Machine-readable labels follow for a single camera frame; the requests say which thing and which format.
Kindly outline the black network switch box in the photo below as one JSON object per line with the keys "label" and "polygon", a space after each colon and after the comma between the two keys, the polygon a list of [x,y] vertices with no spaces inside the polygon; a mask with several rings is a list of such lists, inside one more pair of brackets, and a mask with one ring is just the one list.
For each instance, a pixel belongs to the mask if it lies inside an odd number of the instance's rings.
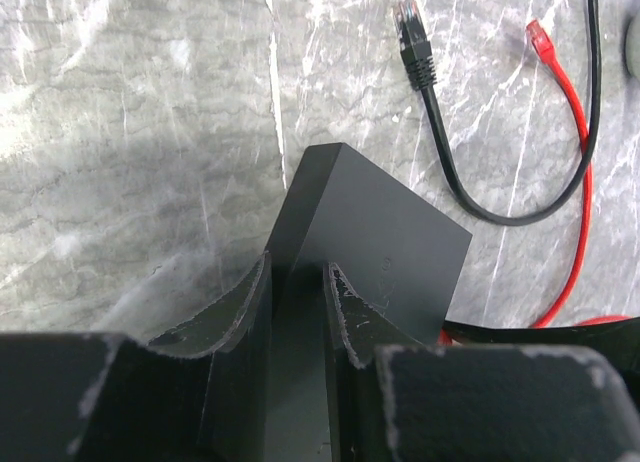
{"label": "black network switch box", "polygon": [[441,331],[470,233],[345,143],[306,148],[266,248],[273,325],[265,457],[331,457],[323,269],[411,338]]}

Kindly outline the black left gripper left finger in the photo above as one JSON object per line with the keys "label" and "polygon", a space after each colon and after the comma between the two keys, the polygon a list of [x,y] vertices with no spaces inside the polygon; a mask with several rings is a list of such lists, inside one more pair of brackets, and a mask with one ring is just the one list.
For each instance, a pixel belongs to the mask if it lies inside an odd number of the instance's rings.
{"label": "black left gripper left finger", "polygon": [[148,343],[113,332],[1,337],[5,461],[260,461],[271,258]]}

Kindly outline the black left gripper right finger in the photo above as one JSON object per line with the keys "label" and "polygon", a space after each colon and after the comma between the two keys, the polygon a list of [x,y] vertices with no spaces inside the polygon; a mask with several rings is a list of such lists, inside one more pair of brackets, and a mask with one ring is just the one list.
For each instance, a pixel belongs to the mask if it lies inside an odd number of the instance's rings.
{"label": "black left gripper right finger", "polygon": [[423,344],[324,268],[336,461],[635,461],[639,321],[550,329],[448,322]]}

